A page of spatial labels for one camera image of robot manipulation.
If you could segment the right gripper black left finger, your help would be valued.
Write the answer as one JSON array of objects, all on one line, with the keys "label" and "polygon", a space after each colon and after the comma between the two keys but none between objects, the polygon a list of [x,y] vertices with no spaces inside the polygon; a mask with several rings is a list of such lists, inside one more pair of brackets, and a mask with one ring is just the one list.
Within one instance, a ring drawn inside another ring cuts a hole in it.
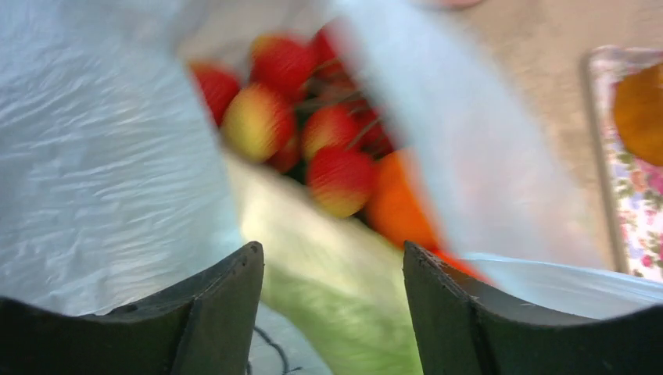
[{"label": "right gripper black left finger", "polygon": [[250,242],[105,315],[66,316],[2,298],[4,374],[244,374],[263,281]]}]

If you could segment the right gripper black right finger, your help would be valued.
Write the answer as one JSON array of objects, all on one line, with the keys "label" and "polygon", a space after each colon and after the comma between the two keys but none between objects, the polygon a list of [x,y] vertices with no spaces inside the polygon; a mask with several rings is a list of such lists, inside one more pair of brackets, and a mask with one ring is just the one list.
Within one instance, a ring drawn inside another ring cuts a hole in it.
[{"label": "right gripper black right finger", "polygon": [[424,374],[659,374],[662,307],[606,320],[558,312],[475,279],[415,243],[404,284]]}]

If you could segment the napa cabbage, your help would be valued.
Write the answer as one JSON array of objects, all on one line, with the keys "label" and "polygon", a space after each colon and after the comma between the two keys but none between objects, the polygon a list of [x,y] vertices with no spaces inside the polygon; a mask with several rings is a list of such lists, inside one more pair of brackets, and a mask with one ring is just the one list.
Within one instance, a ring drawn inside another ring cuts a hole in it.
[{"label": "napa cabbage", "polygon": [[223,152],[244,238],[263,246],[251,374],[419,374],[402,253],[304,187]]}]

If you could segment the blue printed plastic bag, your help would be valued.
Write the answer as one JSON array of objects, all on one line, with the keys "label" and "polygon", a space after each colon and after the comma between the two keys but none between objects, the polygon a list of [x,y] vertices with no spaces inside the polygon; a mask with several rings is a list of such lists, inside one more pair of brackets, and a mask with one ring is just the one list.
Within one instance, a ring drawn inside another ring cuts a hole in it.
[{"label": "blue printed plastic bag", "polygon": [[349,64],[411,146],[453,252],[530,304],[606,320],[659,283],[607,271],[577,187],[453,17],[407,1],[4,1],[1,300],[105,315],[253,242],[176,51],[340,16]]}]

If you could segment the red cherry bunch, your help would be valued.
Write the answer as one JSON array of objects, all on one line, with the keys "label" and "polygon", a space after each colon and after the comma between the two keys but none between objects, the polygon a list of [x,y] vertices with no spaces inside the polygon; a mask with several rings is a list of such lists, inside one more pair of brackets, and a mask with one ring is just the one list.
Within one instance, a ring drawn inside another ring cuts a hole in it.
[{"label": "red cherry bunch", "polygon": [[376,162],[392,145],[331,32],[326,24],[309,40],[286,32],[258,36],[247,84],[217,62],[194,60],[189,68],[231,149],[296,178],[325,212],[346,218],[371,200]]}]

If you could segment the orange fruit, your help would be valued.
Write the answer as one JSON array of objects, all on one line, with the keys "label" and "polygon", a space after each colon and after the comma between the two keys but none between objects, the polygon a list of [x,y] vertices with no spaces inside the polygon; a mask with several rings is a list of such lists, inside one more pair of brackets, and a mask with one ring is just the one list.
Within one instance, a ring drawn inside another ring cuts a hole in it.
[{"label": "orange fruit", "polygon": [[484,281],[484,277],[444,248],[407,179],[409,166],[406,149],[391,152],[378,162],[378,184],[365,206],[369,226],[400,250],[404,249],[405,241],[411,241],[455,270]]}]

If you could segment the floral tray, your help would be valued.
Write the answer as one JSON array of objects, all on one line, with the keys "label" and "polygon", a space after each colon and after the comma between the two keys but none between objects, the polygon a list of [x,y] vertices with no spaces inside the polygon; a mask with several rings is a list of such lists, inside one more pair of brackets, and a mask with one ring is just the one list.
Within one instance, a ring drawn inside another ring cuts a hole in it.
[{"label": "floral tray", "polygon": [[612,109],[615,85],[662,61],[654,48],[605,45],[583,63],[607,221],[618,271],[662,281],[662,169],[624,149]]}]

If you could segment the orange bundt cake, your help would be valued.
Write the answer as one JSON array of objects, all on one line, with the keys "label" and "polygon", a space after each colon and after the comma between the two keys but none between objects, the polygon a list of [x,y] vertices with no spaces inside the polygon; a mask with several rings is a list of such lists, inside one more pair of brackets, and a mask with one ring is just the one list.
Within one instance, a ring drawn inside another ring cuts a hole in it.
[{"label": "orange bundt cake", "polygon": [[654,166],[662,165],[662,65],[624,77],[615,89],[615,127],[624,148]]}]

